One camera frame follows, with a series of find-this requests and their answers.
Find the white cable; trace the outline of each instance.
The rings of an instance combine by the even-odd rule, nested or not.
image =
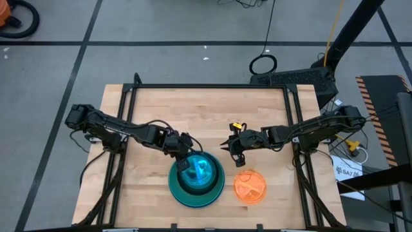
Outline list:
[[[336,147],[336,149],[338,149],[342,154],[344,154],[346,157],[348,157],[350,160],[354,161],[354,162],[357,163],[357,164],[362,165],[362,164],[364,164],[366,161],[368,161],[368,152],[367,152],[364,148],[362,148],[362,147],[360,147],[360,146],[358,146],[356,149],[357,149],[357,150],[360,149],[360,150],[362,150],[362,151],[365,153],[365,159],[364,159],[362,162],[359,162],[359,161],[354,160],[352,157],[350,157],[350,155],[348,155],[345,151],[343,151],[343,150],[340,149],[339,147]]]

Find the wooden tabletop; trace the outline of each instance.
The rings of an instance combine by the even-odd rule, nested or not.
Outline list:
[[[122,85],[106,86],[100,107],[104,113],[117,116],[121,89]],[[298,86],[298,91],[304,120],[318,116],[313,86]],[[219,146],[232,133],[229,130],[231,122],[246,122],[248,129],[258,131],[262,126],[287,125],[282,90],[138,89],[132,121],[141,124],[153,119],[162,119],[179,132],[186,131],[197,138],[204,150],[221,162],[225,171],[225,187],[221,196],[205,208],[194,209],[180,204],[172,196],[167,181],[174,159],[160,151],[145,148],[132,139],[127,149],[116,227],[170,227],[177,223],[181,228],[254,229],[256,224],[263,224],[265,229],[304,228],[290,144],[277,153],[270,150],[247,151],[246,165],[241,168],[237,168],[229,153]],[[326,145],[320,145],[319,149],[328,153]],[[91,145],[88,162],[101,151],[100,144]],[[73,223],[82,220],[100,197],[108,157],[107,154],[96,161],[84,174]],[[312,164],[320,198],[345,224],[329,157],[315,153]],[[234,194],[234,177],[246,169],[256,170],[266,180],[267,195],[258,205],[244,204]],[[311,221],[316,225],[309,196],[308,201]]]

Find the warning stripe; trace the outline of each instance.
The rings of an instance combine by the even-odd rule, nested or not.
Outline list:
[[[389,145],[388,139],[386,138],[385,131],[382,128],[382,124],[379,122],[379,118],[376,115],[375,107],[373,106],[371,97],[368,93],[368,90],[366,89],[366,85],[362,79],[362,77],[356,77],[356,82],[358,84],[360,93],[362,95],[363,101],[365,102],[366,109],[368,110],[368,113],[370,115],[371,121],[373,123],[373,127],[375,128],[375,131],[378,135],[378,139],[380,142],[380,146],[384,150],[386,161],[389,164],[389,167],[395,167],[398,166],[395,156],[392,154],[392,149]]]
[[[407,91],[407,92],[410,92],[411,90],[409,89],[409,86],[407,85],[407,82],[406,82],[405,78],[404,78],[403,76],[401,76],[401,75],[398,75],[398,77],[400,77],[400,79],[401,79],[402,82],[404,83],[404,86],[405,86],[405,88],[406,88],[406,91]]]

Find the orange plastic lid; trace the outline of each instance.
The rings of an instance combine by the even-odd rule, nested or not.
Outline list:
[[[266,195],[266,181],[254,170],[241,171],[234,178],[234,193],[244,203],[257,204]]]

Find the robotic arm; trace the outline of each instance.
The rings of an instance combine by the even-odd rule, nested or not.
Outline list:
[[[232,123],[229,127],[234,134],[221,145],[228,145],[222,149],[229,151],[232,157],[237,156],[234,161],[237,167],[241,167],[245,165],[244,151],[262,148],[280,151],[285,144],[296,138],[301,151],[314,152],[322,140],[339,132],[357,132],[362,129],[365,122],[366,119],[356,107],[341,106],[298,124],[263,127],[261,131],[248,130],[245,123]]]
[[[167,127],[152,124],[154,122],[162,122]],[[162,151],[172,158],[175,157],[178,171],[189,167],[186,156],[189,150],[192,150],[191,136],[188,133],[179,135],[164,121],[155,120],[137,125],[106,115],[92,105],[74,104],[64,123],[75,131],[88,132],[99,138],[104,150],[112,153],[124,152],[122,135],[127,135],[145,147]]]

